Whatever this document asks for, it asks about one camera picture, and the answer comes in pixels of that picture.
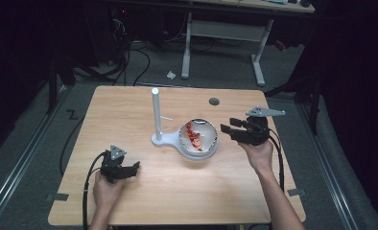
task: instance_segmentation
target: white vertical post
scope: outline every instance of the white vertical post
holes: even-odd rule
[[[162,139],[162,131],[161,131],[161,114],[159,110],[159,90],[157,88],[153,88],[152,91],[153,91],[156,140],[160,141]]]

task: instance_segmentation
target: desk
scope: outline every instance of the desk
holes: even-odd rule
[[[296,4],[275,4],[267,1],[255,0],[191,0],[192,2],[210,3],[216,5],[246,7],[255,9],[265,9],[284,12],[309,12],[313,13],[315,9],[312,6],[304,8],[299,2]],[[203,20],[192,20],[192,13],[188,13],[186,26],[186,46],[183,55],[181,76],[184,79],[189,78],[190,69],[190,42],[192,35],[210,36],[225,39],[238,39],[245,41],[259,42],[255,55],[251,56],[251,63],[254,68],[255,78],[260,86],[265,85],[265,80],[260,66],[260,58],[263,54],[264,47],[270,35],[273,19],[268,20],[266,26],[249,26],[231,23],[210,22]]]
[[[159,88],[163,132],[173,132],[193,118],[203,118],[218,130],[219,148],[204,161],[189,160],[171,147],[156,147],[153,98],[150,87],[99,86],[92,98],[58,193],[49,215],[53,225],[82,225],[83,184],[94,158],[111,144],[126,150],[123,165],[141,161],[136,177],[128,179],[111,225],[234,224],[270,222],[270,214],[257,175],[246,154],[220,124],[229,118],[245,119],[246,111],[268,107],[256,90]],[[210,98],[220,100],[211,105]],[[270,128],[275,130],[272,118]],[[273,169],[278,177],[276,152]],[[285,190],[295,183],[284,153]],[[88,192],[88,222],[95,203],[94,176]],[[299,196],[289,197],[298,216],[305,220]]]

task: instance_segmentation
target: metal rail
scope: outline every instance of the metal rail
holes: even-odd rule
[[[44,119],[42,120],[41,124],[37,128],[36,132],[34,133],[31,141],[29,142],[27,148],[23,151],[21,157],[19,158],[18,162],[16,163],[15,167],[13,168],[12,172],[4,182],[0,190],[0,215],[4,211],[7,203],[10,201],[13,192],[15,191],[16,187],[18,186],[19,182],[22,179],[22,176],[27,171],[28,167],[30,166],[31,162],[36,155],[36,150],[39,144],[39,141],[42,139],[44,133],[46,132],[47,128],[52,122],[52,119],[55,117],[58,108],[60,107],[61,103],[66,99],[69,95],[70,89],[66,89],[63,86],[59,92],[59,103],[56,108],[49,114],[46,114]]]
[[[332,196],[333,201],[335,202],[336,209],[338,210],[339,215],[342,219],[344,228],[348,230],[359,229],[356,220],[354,219],[348,206],[348,203],[345,199],[342,188],[339,185],[336,176],[333,174],[332,168],[326,158],[326,154],[323,150],[323,147],[320,144],[319,138],[312,132],[312,129],[308,124],[309,114],[306,108],[303,106],[303,104],[296,104],[295,106],[297,111],[299,112],[299,115],[303,118],[303,124],[309,132],[311,141],[314,145],[314,148],[316,149],[320,170],[323,173],[324,180],[327,184],[330,195]]]

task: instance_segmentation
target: small white object on floor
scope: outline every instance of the small white object on floor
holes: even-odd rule
[[[172,71],[169,71],[169,73],[166,75],[166,77],[171,79],[171,80],[174,79],[175,76],[176,76],[176,74],[172,73]]]

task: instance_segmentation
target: human hand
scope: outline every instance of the human hand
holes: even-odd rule
[[[98,210],[110,212],[121,194],[126,179],[118,180],[114,184],[109,183],[106,177],[96,172],[93,195]]]
[[[240,142],[238,144],[246,151],[248,161],[258,175],[272,173],[273,146],[270,141],[266,141],[259,146],[251,146]]]

